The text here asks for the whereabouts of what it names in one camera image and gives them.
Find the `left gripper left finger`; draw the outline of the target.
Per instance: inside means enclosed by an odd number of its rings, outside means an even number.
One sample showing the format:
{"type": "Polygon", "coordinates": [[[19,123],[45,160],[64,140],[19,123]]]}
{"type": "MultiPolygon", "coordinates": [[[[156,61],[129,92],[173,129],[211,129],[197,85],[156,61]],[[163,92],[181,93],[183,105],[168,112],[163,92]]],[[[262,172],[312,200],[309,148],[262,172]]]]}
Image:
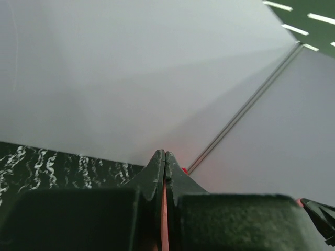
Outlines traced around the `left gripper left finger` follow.
{"type": "Polygon", "coordinates": [[[120,188],[31,191],[1,226],[1,250],[161,250],[165,152],[120,188]]]}

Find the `pink t shirt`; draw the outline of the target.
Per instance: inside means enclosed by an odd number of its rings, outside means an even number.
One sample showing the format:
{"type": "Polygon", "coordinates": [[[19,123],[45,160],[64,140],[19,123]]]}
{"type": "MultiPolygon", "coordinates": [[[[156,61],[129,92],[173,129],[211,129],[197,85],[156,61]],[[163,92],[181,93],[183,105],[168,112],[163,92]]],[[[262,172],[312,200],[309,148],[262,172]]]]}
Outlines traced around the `pink t shirt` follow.
{"type": "Polygon", "coordinates": [[[168,203],[167,203],[167,192],[166,192],[165,181],[163,183],[160,246],[162,251],[169,251],[168,203]]]}

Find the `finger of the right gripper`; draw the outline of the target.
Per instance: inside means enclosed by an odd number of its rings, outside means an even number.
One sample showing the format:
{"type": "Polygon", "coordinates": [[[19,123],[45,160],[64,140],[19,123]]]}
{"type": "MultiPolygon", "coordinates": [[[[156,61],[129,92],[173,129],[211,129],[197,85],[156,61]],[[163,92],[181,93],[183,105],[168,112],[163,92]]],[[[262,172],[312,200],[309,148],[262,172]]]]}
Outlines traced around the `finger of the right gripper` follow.
{"type": "Polygon", "coordinates": [[[301,198],[299,203],[325,239],[325,243],[334,246],[334,207],[306,198],[301,198]]]}

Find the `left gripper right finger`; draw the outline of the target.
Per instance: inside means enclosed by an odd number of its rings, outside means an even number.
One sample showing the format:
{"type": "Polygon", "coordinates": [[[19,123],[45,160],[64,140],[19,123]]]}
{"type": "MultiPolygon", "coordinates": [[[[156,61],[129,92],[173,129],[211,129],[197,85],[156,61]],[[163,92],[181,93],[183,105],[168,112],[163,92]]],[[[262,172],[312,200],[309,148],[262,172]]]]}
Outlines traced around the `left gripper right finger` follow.
{"type": "Polygon", "coordinates": [[[170,250],[321,249],[322,235],[299,200],[279,194],[209,193],[170,152],[165,176],[170,250]]]}

